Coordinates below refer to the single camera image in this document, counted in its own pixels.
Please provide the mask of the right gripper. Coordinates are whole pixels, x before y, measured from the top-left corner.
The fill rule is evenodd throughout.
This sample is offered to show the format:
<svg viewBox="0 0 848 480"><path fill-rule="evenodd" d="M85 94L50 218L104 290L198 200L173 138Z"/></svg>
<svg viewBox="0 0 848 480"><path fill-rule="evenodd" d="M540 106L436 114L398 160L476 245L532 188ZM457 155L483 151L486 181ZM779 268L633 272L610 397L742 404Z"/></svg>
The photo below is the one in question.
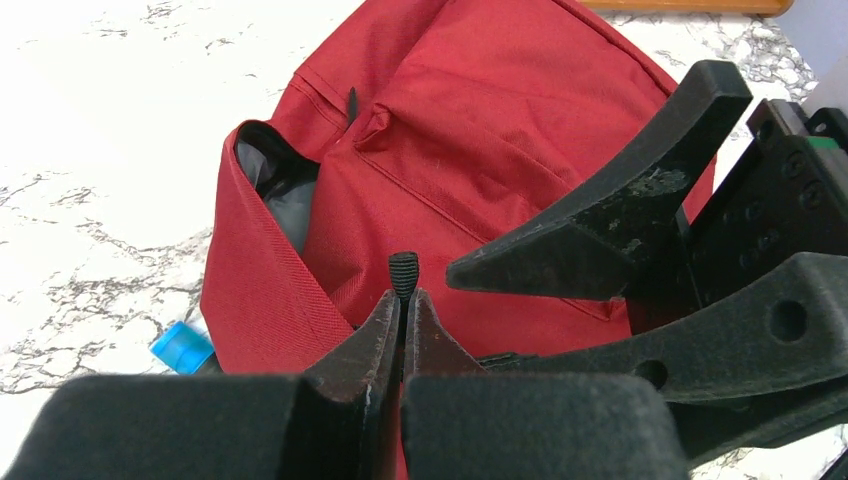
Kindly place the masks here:
<svg viewBox="0 0 848 480"><path fill-rule="evenodd" d="M752 99L734 63L696 62L603 168L452 262L447 285L622 296L664 246ZM654 378L696 464L845 423L847 116L836 107L806 115L796 103L764 100L748 127L752 142L693 224L679 225L628 292L632 331L652 331L549 357L499 354L484 367Z"/></svg>

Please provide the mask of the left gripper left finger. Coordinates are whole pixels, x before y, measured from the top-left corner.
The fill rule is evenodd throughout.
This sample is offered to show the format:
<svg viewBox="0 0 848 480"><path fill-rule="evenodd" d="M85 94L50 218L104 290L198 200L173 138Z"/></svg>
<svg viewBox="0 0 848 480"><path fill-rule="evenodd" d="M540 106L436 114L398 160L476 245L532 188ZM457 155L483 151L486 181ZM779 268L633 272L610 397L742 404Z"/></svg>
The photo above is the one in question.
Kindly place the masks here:
<svg viewBox="0 0 848 480"><path fill-rule="evenodd" d="M88 376L59 388L11 479L385 479L402 304L299 375Z"/></svg>

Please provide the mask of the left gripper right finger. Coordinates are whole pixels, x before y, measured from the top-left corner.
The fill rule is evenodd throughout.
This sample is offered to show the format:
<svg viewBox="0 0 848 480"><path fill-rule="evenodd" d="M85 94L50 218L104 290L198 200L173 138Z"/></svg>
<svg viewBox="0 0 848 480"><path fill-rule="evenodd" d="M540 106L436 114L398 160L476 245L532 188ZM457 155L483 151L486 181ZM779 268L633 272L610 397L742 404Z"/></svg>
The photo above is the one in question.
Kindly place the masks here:
<svg viewBox="0 0 848 480"><path fill-rule="evenodd" d="M401 419L410 479L689 475L672 415L647 381L487 373L421 290L409 305Z"/></svg>

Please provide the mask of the red student backpack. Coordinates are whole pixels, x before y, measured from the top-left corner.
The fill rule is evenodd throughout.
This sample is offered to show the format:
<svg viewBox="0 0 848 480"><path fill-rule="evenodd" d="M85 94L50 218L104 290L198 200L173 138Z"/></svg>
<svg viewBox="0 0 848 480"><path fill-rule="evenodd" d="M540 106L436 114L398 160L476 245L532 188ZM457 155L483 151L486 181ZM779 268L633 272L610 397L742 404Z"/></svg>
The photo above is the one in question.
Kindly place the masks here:
<svg viewBox="0 0 848 480"><path fill-rule="evenodd" d="M401 301L473 358L621 340L622 306L447 287L456 257L604 167L675 84L571 1L368 1L226 139L201 310L227 375L299 375Z"/></svg>

